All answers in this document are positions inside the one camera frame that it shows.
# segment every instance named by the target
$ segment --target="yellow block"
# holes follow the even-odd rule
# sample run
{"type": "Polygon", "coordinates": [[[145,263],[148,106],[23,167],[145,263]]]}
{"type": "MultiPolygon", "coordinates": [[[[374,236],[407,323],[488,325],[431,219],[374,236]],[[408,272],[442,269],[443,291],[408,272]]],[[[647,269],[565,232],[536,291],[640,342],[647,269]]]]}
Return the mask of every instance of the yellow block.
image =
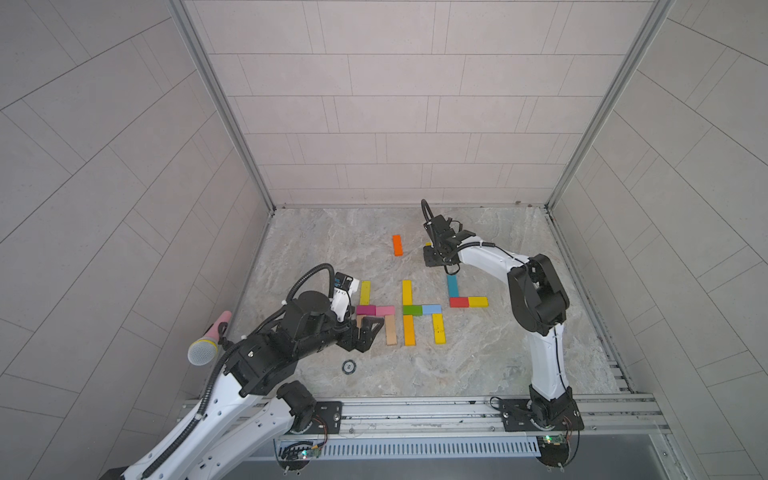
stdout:
{"type": "Polygon", "coordinates": [[[470,296],[469,306],[488,306],[487,296],[470,296]]]}
{"type": "Polygon", "coordinates": [[[371,301],[371,283],[366,280],[360,286],[360,305],[369,305],[371,301]]]}
{"type": "Polygon", "coordinates": [[[406,346],[415,346],[416,333],[413,331],[413,315],[402,316],[402,332],[406,338],[406,346]]]}
{"type": "Polygon", "coordinates": [[[442,325],[442,313],[432,314],[432,328],[435,329],[435,343],[442,345],[445,343],[445,328],[442,325]]]}
{"type": "Polygon", "coordinates": [[[411,280],[402,281],[402,304],[413,305],[413,293],[411,290],[411,280]]]}

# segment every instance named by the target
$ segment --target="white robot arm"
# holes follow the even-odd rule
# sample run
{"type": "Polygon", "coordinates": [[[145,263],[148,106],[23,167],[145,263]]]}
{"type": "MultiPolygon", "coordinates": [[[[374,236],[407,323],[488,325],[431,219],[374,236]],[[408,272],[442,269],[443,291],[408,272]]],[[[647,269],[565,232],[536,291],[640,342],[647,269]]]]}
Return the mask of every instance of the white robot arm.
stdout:
{"type": "MultiPolygon", "coordinates": [[[[473,265],[508,286],[512,313],[528,331],[531,346],[530,416],[543,429],[558,426],[562,417],[577,409],[564,371],[563,322],[569,300],[551,261],[541,254],[509,253],[463,230],[458,222],[457,233],[451,228],[455,220],[434,216],[426,200],[422,212],[432,241],[424,247],[426,266],[442,266],[447,274],[455,274],[458,271],[449,272],[448,266],[473,265]]],[[[574,420],[574,428],[580,429],[581,420],[574,420]]]]}

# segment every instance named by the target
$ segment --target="red block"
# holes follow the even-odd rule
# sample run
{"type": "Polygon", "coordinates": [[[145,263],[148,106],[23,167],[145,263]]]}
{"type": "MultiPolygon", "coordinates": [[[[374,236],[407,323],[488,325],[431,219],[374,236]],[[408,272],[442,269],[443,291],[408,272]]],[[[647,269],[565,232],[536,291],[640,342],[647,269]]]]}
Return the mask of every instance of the red block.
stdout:
{"type": "Polygon", "coordinates": [[[453,308],[469,308],[469,298],[466,296],[454,296],[451,297],[451,307],[453,308]]]}

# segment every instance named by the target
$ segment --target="black cable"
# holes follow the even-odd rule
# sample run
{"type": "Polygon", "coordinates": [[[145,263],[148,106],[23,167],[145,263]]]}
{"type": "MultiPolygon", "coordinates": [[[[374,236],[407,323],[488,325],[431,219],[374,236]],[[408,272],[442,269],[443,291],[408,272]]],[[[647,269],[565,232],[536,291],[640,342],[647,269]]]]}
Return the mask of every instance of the black cable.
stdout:
{"type": "Polygon", "coordinates": [[[313,266],[309,272],[304,273],[296,283],[291,287],[286,297],[286,301],[293,300],[293,296],[299,291],[299,288],[315,273],[321,270],[328,270],[328,298],[333,298],[333,281],[336,277],[336,272],[333,270],[333,266],[330,263],[321,263],[320,265],[313,266]]]}
{"type": "Polygon", "coordinates": [[[226,352],[218,359],[216,362],[216,365],[214,365],[214,370],[211,372],[210,377],[208,379],[208,383],[205,385],[205,390],[203,392],[203,396],[200,399],[200,406],[197,408],[197,414],[192,418],[192,420],[189,422],[187,427],[179,434],[178,437],[165,449],[163,450],[163,453],[161,453],[154,462],[152,462],[146,470],[144,470],[141,473],[142,478],[148,478],[150,475],[152,475],[155,470],[160,468],[163,463],[165,463],[168,458],[176,452],[176,450],[181,446],[182,443],[184,443],[184,440],[187,439],[187,437],[192,433],[192,431],[197,427],[197,424],[200,423],[201,420],[205,418],[205,411],[208,408],[208,402],[210,402],[210,394],[214,390],[214,383],[216,383],[216,378],[219,376],[219,372],[224,367],[224,363],[230,358],[232,355],[232,352],[234,352],[242,343],[243,341],[239,341],[238,343],[235,343],[230,348],[227,349],[226,352]]]}

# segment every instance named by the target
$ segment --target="wall tile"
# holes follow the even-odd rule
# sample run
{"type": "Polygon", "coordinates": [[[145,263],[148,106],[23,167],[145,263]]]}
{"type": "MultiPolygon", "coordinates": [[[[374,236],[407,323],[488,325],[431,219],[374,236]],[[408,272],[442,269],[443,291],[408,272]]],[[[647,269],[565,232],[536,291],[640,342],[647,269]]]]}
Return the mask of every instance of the wall tile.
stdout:
{"type": "Polygon", "coordinates": [[[2,113],[70,174],[74,174],[85,163],[23,100],[9,105],[2,113]]]}
{"type": "Polygon", "coordinates": [[[768,162],[768,99],[759,92],[766,82],[768,65],[742,55],[697,109],[763,162],[768,162]]]}
{"type": "Polygon", "coordinates": [[[560,179],[562,165],[514,164],[506,187],[552,188],[560,179]]]}
{"type": "Polygon", "coordinates": [[[125,42],[32,92],[25,101],[90,159],[161,95],[136,48],[125,42]]]}
{"type": "Polygon", "coordinates": [[[165,253],[168,242],[136,210],[131,210],[123,221],[160,255],[165,253]]]}
{"type": "Polygon", "coordinates": [[[752,373],[761,372],[760,364],[749,352],[742,352],[734,356],[729,356],[719,362],[703,366],[697,371],[704,381],[704,385],[712,386],[717,383],[727,382],[752,373]]]}
{"type": "Polygon", "coordinates": [[[442,201],[445,204],[512,205],[517,193],[517,188],[446,188],[442,201]]]}
{"type": "Polygon", "coordinates": [[[415,205],[426,199],[431,204],[442,202],[442,188],[366,188],[368,205],[415,205]]]}
{"type": "Polygon", "coordinates": [[[347,165],[351,187],[417,188],[422,184],[421,165],[347,165]]]}
{"type": "Polygon", "coordinates": [[[467,55],[461,93],[557,95],[571,60],[567,55],[467,55]]]}
{"type": "Polygon", "coordinates": [[[225,95],[252,95],[239,55],[208,55],[225,95]]]}
{"type": "Polygon", "coordinates": [[[171,85],[178,84],[195,70],[192,57],[172,19],[155,25],[141,36],[147,41],[171,85]]]}
{"type": "Polygon", "coordinates": [[[340,190],[313,188],[311,190],[291,190],[290,192],[293,202],[298,205],[362,205],[366,202],[363,189],[360,188],[340,190]]]}
{"type": "Polygon", "coordinates": [[[213,174],[188,141],[138,201],[135,210],[171,242],[213,174]]]}
{"type": "Polygon", "coordinates": [[[685,101],[724,50],[716,41],[666,21],[639,70],[685,101]]]}
{"type": "Polygon", "coordinates": [[[650,166],[632,194],[694,276],[746,245],[663,158],[650,166]]]}
{"type": "Polygon", "coordinates": [[[78,394],[15,376],[0,376],[0,406],[64,418],[78,394]]]}
{"type": "Polygon", "coordinates": [[[680,174],[763,258],[768,167],[713,128],[679,165],[680,174]]]}
{"type": "Polygon", "coordinates": [[[247,227],[247,221],[234,208],[230,210],[230,214],[227,215],[219,235],[210,248],[202,268],[200,268],[200,275],[216,290],[221,291],[223,287],[247,227]]]}
{"type": "Polygon", "coordinates": [[[587,248],[587,243],[581,236],[581,232],[578,231],[571,212],[565,206],[565,202],[558,202],[554,207],[553,214],[555,223],[560,227],[563,237],[568,242],[568,249],[573,254],[576,266],[583,269],[592,261],[592,254],[587,248]]]}
{"type": "Polygon", "coordinates": [[[230,208],[237,199],[240,188],[250,179],[243,161],[236,150],[232,150],[221,164],[214,177],[210,179],[200,195],[200,205],[221,228],[230,208]]]}
{"type": "Polygon", "coordinates": [[[320,2],[327,53],[432,53],[431,2],[320,2]]]}
{"type": "Polygon", "coordinates": [[[766,295],[768,265],[760,263],[710,292],[710,298],[737,331],[747,348],[765,369],[768,348],[761,341],[766,335],[766,295]]]}
{"type": "Polygon", "coordinates": [[[8,373],[80,392],[160,261],[120,225],[8,367],[8,373]]]}
{"type": "Polygon", "coordinates": [[[118,439],[114,441],[112,450],[104,462],[102,471],[110,468],[133,465],[146,455],[162,438],[159,435],[121,430],[118,439]]]}
{"type": "Polygon", "coordinates": [[[166,416],[189,368],[187,349],[205,333],[213,303],[192,287],[134,408],[166,416]]]}
{"type": "Polygon", "coordinates": [[[755,429],[768,427],[768,422],[760,415],[750,414],[754,399],[763,398],[768,392],[768,376],[764,372],[755,373],[711,386],[710,392],[717,405],[723,410],[728,422],[733,426],[733,430],[738,434],[760,474],[763,476],[768,474],[766,446],[751,433],[755,429]]]}
{"type": "Polygon", "coordinates": [[[204,122],[191,87],[183,82],[133,121],[110,147],[149,187],[204,122]]]}
{"type": "Polygon", "coordinates": [[[455,2],[445,53],[539,54],[554,17],[550,2],[455,2]]]}
{"type": "Polygon", "coordinates": [[[419,132],[425,129],[427,97],[336,97],[336,113],[342,132],[419,132]]]}
{"type": "Polygon", "coordinates": [[[307,164],[374,164],[374,134],[300,134],[299,143],[307,164]]]}
{"type": "Polygon", "coordinates": [[[339,188],[333,165],[266,165],[261,168],[274,188],[339,188]]]}
{"type": "Polygon", "coordinates": [[[600,273],[598,265],[592,261],[583,270],[584,282],[590,293],[590,298],[601,314],[607,334],[617,347],[617,354],[625,365],[632,365],[644,358],[643,350],[634,338],[632,330],[624,318],[616,299],[614,298],[605,278],[600,273]]]}
{"type": "Polygon", "coordinates": [[[662,236],[640,252],[632,260],[632,266],[694,367],[746,350],[731,325],[662,236]]]}
{"type": "Polygon", "coordinates": [[[195,1],[214,53],[312,53],[299,2],[195,1]]]}
{"type": "Polygon", "coordinates": [[[5,370],[16,354],[24,348],[32,333],[31,330],[0,319],[0,370],[5,370]]]}
{"type": "Polygon", "coordinates": [[[355,95],[458,95],[462,71],[461,55],[349,56],[355,95]]]}
{"type": "Polygon", "coordinates": [[[123,322],[123,328],[127,331],[140,336],[147,340],[149,343],[162,348],[165,343],[165,339],[168,337],[168,332],[161,329],[159,326],[145,319],[133,310],[128,313],[128,316],[123,322]]]}
{"type": "Polygon", "coordinates": [[[9,478],[27,478],[53,438],[61,419],[0,408],[0,462],[9,478]]]}
{"type": "Polygon", "coordinates": [[[165,5],[151,0],[51,0],[91,56],[170,17],[165,5]]]}
{"type": "Polygon", "coordinates": [[[11,233],[71,176],[0,114],[0,239],[11,233]]]}
{"type": "Polygon", "coordinates": [[[650,225],[641,206],[607,164],[600,167],[586,191],[622,250],[650,225]]]}
{"type": "Polygon", "coordinates": [[[98,475],[159,350],[121,329],[30,478],[98,475]]]}
{"type": "Polygon", "coordinates": [[[240,55],[254,95],[351,95],[346,55],[240,55]]]}
{"type": "MultiPolygon", "coordinates": [[[[337,98],[337,107],[341,98],[349,97],[337,98]]],[[[238,97],[237,104],[252,134],[328,132],[320,97],[238,97]]]]}
{"type": "Polygon", "coordinates": [[[387,163],[463,164],[469,134],[387,134],[387,163]]]}
{"type": "Polygon", "coordinates": [[[480,164],[543,164],[556,134],[483,134],[475,161],[480,164]]]}
{"type": "Polygon", "coordinates": [[[699,284],[704,288],[704,291],[709,293],[762,261],[763,259],[754,250],[746,246],[712,267],[712,270],[706,272],[697,280],[699,280],[699,284]]]}
{"type": "Polygon", "coordinates": [[[623,58],[623,55],[574,56],[558,94],[603,96],[623,58]]]}
{"type": "Polygon", "coordinates": [[[654,305],[641,278],[632,270],[618,243],[606,225],[587,242],[608,286],[627,321],[637,318],[654,305]]]}
{"type": "Polygon", "coordinates": [[[133,310],[170,331],[213,243],[213,236],[197,217],[187,217],[133,310]]]}
{"type": "Polygon", "coordinates": [[[514,132],[523,97],[442,97],[437,131],[514,132]]]}
{"type": "Polygon", "coordinates": [[[88,162],[0,243],[0,317],[37,329],[143,192],[112,150],[88,162]]]}
{"type": "Polygon", "coordinates": [[[611,112],[593,146],[621,181],[629,177],[650,148],[615,111],[611,112]]]}
{"type": "Polygon", "coordinates": [[[599,103],[599,97],[539,97],[526,131],[580,134],[599,103]]]}
{"type": "Polygon", "coordinates": [[[646,2],[575,2],[556,53],[627,53],[645,19],[646,2]]]}
{"type": "Polygon", "coordinates": [[[637,341],[696,452],[738,449],[739,440],[667,323],[659,322],[646,329],[637,341]]]}
{"type": "Polygon", "coordinates": [[[0,65],[13,65],[0,81],[3,108],[75,65],[26,2],[3,2],[0,18],[0,65]]]}
{"type": "Polygon", "coordinates": [[[639,72],[616,103],[616,112],[673,167],[710,128],[709,122],[639,72]]]}
{"type": "Polygon", "coordinates": [[[763,63],[768,62],[768,35],[760,27],[768,18],[768,5],[760,0],[713,0],[702,8],[695,22],[687,26],[763,63]]]}
{"type": "Polygon", "coordinates": [[[432,171],[432,187],[495,187],[502,166],[498,164],[442,165],[432,171]]]}

